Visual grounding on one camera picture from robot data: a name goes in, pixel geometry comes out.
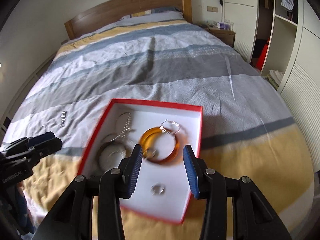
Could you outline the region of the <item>blue gloved left hand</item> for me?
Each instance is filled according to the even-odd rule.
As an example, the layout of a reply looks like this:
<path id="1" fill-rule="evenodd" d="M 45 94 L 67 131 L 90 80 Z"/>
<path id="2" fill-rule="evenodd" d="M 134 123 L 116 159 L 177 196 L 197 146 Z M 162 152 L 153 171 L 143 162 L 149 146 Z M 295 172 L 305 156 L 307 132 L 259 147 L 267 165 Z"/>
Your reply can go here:
<path id="1" fill-rule="evenodd" d="M 24 196 L 22 183 L 18 183 L 15 186 L 15 204 L 16 204 L 16 215 L 15 219 L 17 224 L 26 233 L 34 233 L 35 226 L 32 215 L 28 209 L 27 200 Z"/>

